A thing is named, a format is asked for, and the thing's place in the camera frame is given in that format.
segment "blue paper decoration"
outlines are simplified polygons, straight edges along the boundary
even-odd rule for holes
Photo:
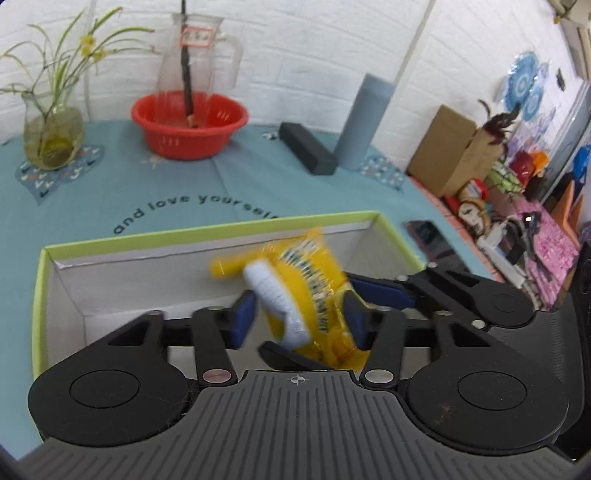
[[[534,85],[531,89],[530,96],[525,103],[525,107],[522,110],[523,120],[529,122],[535,118],[540,110],[543,97],[544,87],[542,85]]]
[[[538,57],[533,52],[519,55],[509,74],[505,95],[505,107],[511,112],[517,104],[523,108],[527,101],[535,76],[538,73]]]

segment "teal tablecloth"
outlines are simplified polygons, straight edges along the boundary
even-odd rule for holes
[[[183,163],[154,157],[130,122],[92,124],[86,144],[103,145],[103,160],[40,205],[15,178],[25,160],[22,139],[0,147],[0,443],[10,453],[20,457],[41,441],[27,392],[33,287],[46,245],[263,217],[380,210],[411,244],[404,222],[433,220],[474,273],[489,275],[412,182],[397,192],[342,169],[314,177],[281,141],[262,136],[269,130],[244,128],[214,159]],[[335,142],[331,135],[320,138]],[[133,223],[125,225],[126,218]]]

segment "open box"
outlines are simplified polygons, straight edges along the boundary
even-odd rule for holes
[[[302,236],[318,226],[348,272],[395,278],[424,267],[378,212],[259,220],[46,247],[33,305],[34,377],[147,310],[162,310],[165,318],[174,319],[204,307],[231,305],[246,285],[241,278],[212,280],[212,258]],[[243,348],[229,351],[239,378],[246,369],[268,369],[256,347],[271,338],[258,310]],[[185,376],[196,377],[191,347],[170,348],[168,354]]]

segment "glass vase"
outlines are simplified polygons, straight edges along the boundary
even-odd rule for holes
[[[73,104],[76,82],[58,92],[23,94],[27,111],[23,142],[29,162],[56,170],[74,160],[85,135],[80,109]]]

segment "white power strip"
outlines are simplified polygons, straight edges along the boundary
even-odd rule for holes
[[[504,223],[499,223],[492,227],[488,235],[481,236],[476,241],[476,246],[489,258],[491,263],[501,274],[509,280],[516,288],[521,289],[525,282],[525,274],[521,273],[520,268],[511,265],[499,250],[498,245],[505,235]]]

